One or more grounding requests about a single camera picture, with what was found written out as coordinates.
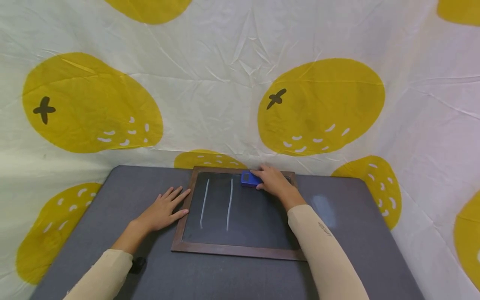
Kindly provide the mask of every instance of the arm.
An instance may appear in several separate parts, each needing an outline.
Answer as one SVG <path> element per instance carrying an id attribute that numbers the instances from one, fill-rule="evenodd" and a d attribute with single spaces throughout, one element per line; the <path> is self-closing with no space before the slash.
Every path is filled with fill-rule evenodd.
<path id="1" fill-rule="evenodd" d="M 188 213 L 185 209 L 172 214 L 173 209 L 190 193 L 188 189 L 179 195 L 181 189 L 179 187 L 173 191 L 173 188 L 169 188 L 138 218 L 130 222 L 118 240 L 103 253 L 64 300 L 113 299 L 122 287 L 132 267 L 133 255 L 144 238 L 150 232 L 160 230 Z"/>
<path id="2" fill-rule="evenodd" d="M 307 258 L 322 300 L 368 300 L 367 292 L 342 247 L 325 223 L 274 167 L 252 171 L 263 183 L 257 189 L 273 194 L 283 204 L 288 225 Z"/>

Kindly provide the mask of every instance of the left hand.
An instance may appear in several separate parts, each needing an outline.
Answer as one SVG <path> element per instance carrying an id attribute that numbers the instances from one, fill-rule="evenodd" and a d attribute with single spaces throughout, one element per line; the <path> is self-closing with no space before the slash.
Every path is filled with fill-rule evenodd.
<path id="1" fill-rule="evenodd" d="M 182 194 L 182 187 L 178 187 L 176 190 L 173 190 L 173 187 L 170 187 L 165 194 L 160 194 L 156 198 L 155 202 L 148 207 L 135 221 L 147 232 L 160 230 L 167 227 L 173 222 L 181 219 L 188 213 L 188 209 L 182 209 L 172 214 L 175 207 L 177 207 L 180 202 L 185 199 L 185 197 L 190 193 L 190 189 L 187 189 Z"/>

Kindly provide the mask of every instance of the fabric backdrop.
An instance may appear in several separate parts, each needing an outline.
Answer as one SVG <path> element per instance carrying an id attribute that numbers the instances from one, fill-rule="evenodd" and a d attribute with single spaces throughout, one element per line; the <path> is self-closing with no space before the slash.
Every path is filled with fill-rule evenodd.
<path id="1" fill-rule="evenodd" d="M 363 179 L 426 299 L 480 298 L 476 0 L 3 0 L 0 298 L 117 165 Z"/>

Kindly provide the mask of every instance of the hand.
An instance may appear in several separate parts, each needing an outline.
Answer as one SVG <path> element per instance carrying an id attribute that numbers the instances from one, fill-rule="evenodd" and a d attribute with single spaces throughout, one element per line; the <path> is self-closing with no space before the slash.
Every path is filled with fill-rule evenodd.
<path id="1" fill-rule="evenodd" d="M 282 172 L 275 167 L 260 165 L 260 170 L 252 170 L 251 172 L 263 181 L 263 183 L 257 185 L 257 190 L 265 190 L 276 196 L 286 211 L 294 206 L 307 204 L 297 188 L 291 185 Z"/>
<path id="2" fill-rule="evenodd" d="M 165 228 L 185 216 L 188 213 L 188 209 L 183 209 L 172 214 L 175 207 L 177 207 L 177 205 L 180 204 L 180 202 L 182 202 L 190 193 L 190 189 L 187 189 L 179 195 L 181 190 L 181 186 L 176 190 L 173 190 L 173 187 L 171 187 L 165 192 L 165 194 L 158 195 L 155 202 L 153 202 L 153 204 L 150 205 L 135 221 L 150 232 Z"/>

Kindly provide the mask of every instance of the small chalkboard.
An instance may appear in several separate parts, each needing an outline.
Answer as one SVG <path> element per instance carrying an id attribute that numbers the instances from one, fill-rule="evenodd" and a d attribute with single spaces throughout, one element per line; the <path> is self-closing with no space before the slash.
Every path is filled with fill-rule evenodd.
<path id="1" fill-rule="evenodd" d="M 305 260 L 274 196 L 240 184 L 242 170 L 195 167 L 172 251 Z M 295 173 L 284 172 L 296 186 Z"/>

